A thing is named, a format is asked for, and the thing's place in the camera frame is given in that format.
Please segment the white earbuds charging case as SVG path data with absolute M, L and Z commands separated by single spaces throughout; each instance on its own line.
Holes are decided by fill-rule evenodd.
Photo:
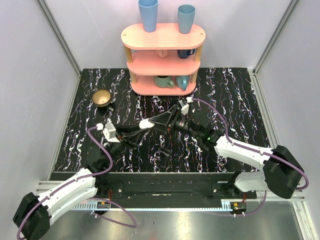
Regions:
M 155 126 L 154 123 L 150 122 L 148 118 L 143 119 L 138 124 L 140 129 L 151 129 Z

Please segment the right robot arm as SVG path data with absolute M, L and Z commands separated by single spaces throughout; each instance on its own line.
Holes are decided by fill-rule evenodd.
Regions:
M 199 113 L 188 117 L 188 109 L 188 105 L 175 105 L 162 114 L 142 120 L 139 127 L 152 128 L 165 134 L 173 130 L 186 133 L 196 140 L 201 150 L 215 151 L 218 156 L 256 168 L 257 172 L 234 175 L 227 185 L 228 195 L 232 198 L 239 198 L 249 191 L 271 191 L 283 199 L 292 197 L 304 170 L 285 146 L 267 148 L 235 140 L 215 130 L 211 121 Z

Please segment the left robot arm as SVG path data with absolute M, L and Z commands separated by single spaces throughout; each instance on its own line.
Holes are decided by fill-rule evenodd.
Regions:
M 112 197 L 116 190 L 107 180 L 114 161 L 107 149 L 93 136 L 92 131 L 101 131 L 109 143 L 117 147 L 121 144 L 138 147 L 148 129 L 155 124 L 149 119 L 132 126 L 114 126 L 112 123 L 98 123 L 87 130 L 87 135 L 104 153 L 97 161 L 87 164 L 75 175 L 59 185 L 40 194 L 26 194 L 16 210 L 13 222 L 17 226 L 18 240 L 39 240 L 62 215 L 86 201 L 96 201 L 97 205 L 90 208 L 95 217 L 114 204 Z

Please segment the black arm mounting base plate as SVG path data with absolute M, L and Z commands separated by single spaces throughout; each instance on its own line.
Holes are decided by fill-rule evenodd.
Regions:
M 97 198 L 123 199 L 131 196 L 203 196 L 214 199 L 257 198 L 250 190 L 243 193 L 231 185 L 233 173 L 124 173 L 111 172 L 96 178 Z

